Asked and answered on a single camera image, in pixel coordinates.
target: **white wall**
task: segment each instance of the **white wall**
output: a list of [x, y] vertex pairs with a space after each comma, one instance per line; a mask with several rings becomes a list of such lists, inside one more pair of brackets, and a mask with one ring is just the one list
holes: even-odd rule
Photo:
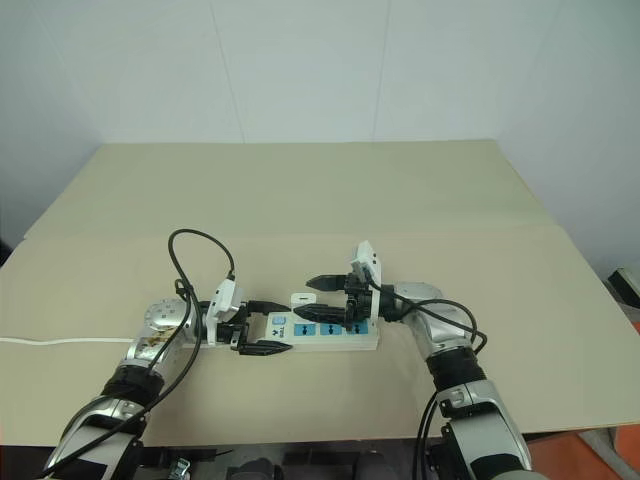
[[640, 2], [568, 0], [498, 139], [599, 275], [640, 259]]
[[[623, 3], [613, 0], [603, 7]], [[554, 43], [564, 41], [558, 33], [563, 22], [575, 31], [594, 8], [581, 5], [571, 0], [0, 0], [0, 234], [17, 244], [103, 142], [499, 136], [536, 193], [589, 259], [599, 261], [594, 255], [610, 254], [607, 239], [591, 245], [577, 238], [583, 235], [575, 226], [582, 218], [566, 209], [570, 202], [591, 201], [593, 194], [582, 191], [568, 199], [557, 194], [558, 187], [547, 187], [549, 155], [523, 126], [535, 125], [543, 139], [549, 130], [546, 112], [558, 114], [545, 105], [573, 110], [574, 97], [561, 93], [533, 107], [529, 98], [540, 81], [555, 86], [555, 77], [579, 74], [580, 67], [571, 65], [595, 56], [591, 39], [566, 45], [569, 66], [547, 59]], [[633, 9], [631, 2], [627, 9]], [[595, 28], [596, 39], [602, 32], [623, 43], [631, 32], [608, 27], [607, 15], [614, 13], [605, 11], [601, 23], [588, 17], [587, 29]], [[628, 63], [635, 51], [629, 45], [611, 54], [613, 75], [623, 68], [616, 59]], [[541, 69], [548, 68], [555, 71], [546, 78]], [[597, 82], [577, 76], [575, 84], [583, 92], [600, 89], [596, 101], [604, 106], [608, 86], [618, 88], [608, 75], [599, 74]], [[609, 117], [627, 115], [631, 128], [634, 113], [616, 108], [611, 106]], [[574, 143], [566, 138], [567, 145]], [[568, 158], [559, 153], [562, 148], [570, 146], [554, 147], [555, 158], [562, 157], [557, 164], [582, 162], [584, 155]], [[625, 148], [638, 152], [637, 144]], [[620, 152], [610, 155], [618, 159]], [[575, 183], [575, 168], [564, 168], [557, 168], [557, 182]], [[614, 187], [614, 179], [601, 186], [600, 195], [630, 192]], [[621, 198], [604, 201], [614, 205]], [[596, 230], [598, 222], [609, 222], [595, 214], [588, 221]]]

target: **white cable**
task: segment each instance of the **white cable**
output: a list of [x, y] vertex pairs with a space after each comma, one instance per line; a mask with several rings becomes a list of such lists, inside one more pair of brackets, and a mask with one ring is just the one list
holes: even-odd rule
[[0, 343], [18, 343], [20, 345], [46, 346], [63, 343], [131, 343], [131, 338], [59, 338], [57, 340], [32, 340], [30, 338], [0, 337]]

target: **orange floor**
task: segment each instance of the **orange floor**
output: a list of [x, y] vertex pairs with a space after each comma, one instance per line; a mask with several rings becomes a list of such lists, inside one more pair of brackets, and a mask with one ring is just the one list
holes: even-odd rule
[[620, 480], [576, 434], [529, 443], [533, 469], [550, 480]]

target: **beige tabletop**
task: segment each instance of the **beige tabletop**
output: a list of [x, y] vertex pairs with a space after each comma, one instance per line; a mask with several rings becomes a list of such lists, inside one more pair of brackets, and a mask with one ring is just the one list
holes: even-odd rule
[[[166, 238], [184, 226], [227, 244], [246, 298], [281, 303], [346, 272], [368, 239], [385, 283], [429, 282], [474, 311], [489, 335], [481, 364], [523, 431], [640, 420], [640, 384], [623, 380], [640, 339], [491, 141], [104, 146], [0, 270], [0, 336], [134, 336], [173, 294]], [[208, 299], [224, 257], [201, 239], [177, 248]], [[0, 343], [0, 441], [56, 443], [125, 351]], [[384, 325], [372, 352], [204, 350], [143, 439], [409, 437], [432, 392], [402, 325]]]

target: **power strip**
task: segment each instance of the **power strip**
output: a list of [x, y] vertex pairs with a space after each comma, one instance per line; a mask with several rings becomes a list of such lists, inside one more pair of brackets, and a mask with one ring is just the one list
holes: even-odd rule
[[[294, 293], [293, 308], [305, 303], [315, 303], [313, 293]], [[351, 331], [341, 325], [315, 323], [293, 312], [270, 313], [265, 328], [265, 340], [276, 340], [293, 346], [298, 352], [337, 352], [375, 350], [378, 347], [377, 319], [356, 322]]]

